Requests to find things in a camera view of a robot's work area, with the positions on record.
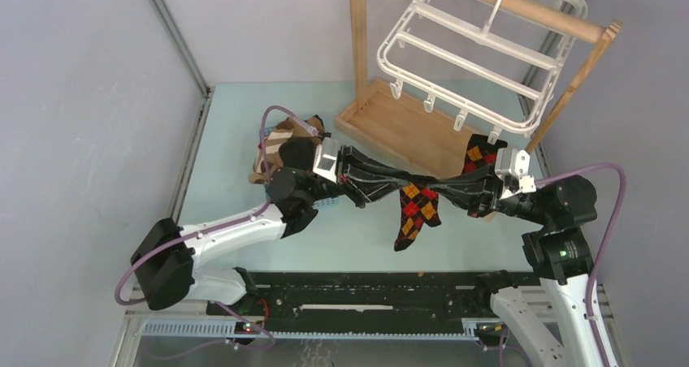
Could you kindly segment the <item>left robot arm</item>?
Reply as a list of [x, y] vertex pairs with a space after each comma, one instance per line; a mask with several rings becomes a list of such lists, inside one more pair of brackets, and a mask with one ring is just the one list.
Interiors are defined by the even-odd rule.
[[316, 201], [346, 196], [363, 208], [415, 178], [348, 145], [333, 153], [318, 145], [311, 156], [311, 162], [287, 162], [272, 171], [265, 183], [266, 203], [258, 208], [186, 226], [172, 218], [158, 220], [130, 259], [130, 273], [143, 294], [140, 301], [159, 311], [183, 300], [208, 300], [247, 315], [257, 304], [248, 272], [240, 267], [208, 270], [210, 262], [302, 232], [319, 213]]

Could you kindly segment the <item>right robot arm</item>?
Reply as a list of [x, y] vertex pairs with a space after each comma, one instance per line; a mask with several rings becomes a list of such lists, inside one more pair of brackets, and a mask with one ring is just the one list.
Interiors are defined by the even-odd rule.
[[565, 356], [558, 356], [559, 343], [522, 301], [518, 288], [506, 284], [505, 272], [483, 278], [484, 287], [472, 296], [475, 311], [500, 317], [537, 366], [618, 365], [596, 294], [599, 265], [581, 230], [597, 218], [594, 185], [580, 171], [531, 179], [517, 190], [512, 181], [485, 167], [431, 187], [471, 217], [496, 212], [540, 226], [522, 236], [522, 249], [552, 301]]

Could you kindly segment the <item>red black argyle sock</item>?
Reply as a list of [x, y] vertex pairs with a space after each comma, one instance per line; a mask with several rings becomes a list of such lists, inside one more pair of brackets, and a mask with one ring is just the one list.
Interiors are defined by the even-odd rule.
[[496, 140], [494, 144], [488, 142], [488, 137], [481, 134], [472, 134], [466, 145], [464, 166], [462, 174], [470, 173], [486, 165], [493, 165], [499, 149], [506, 148], [508, 143], [504, 140]]

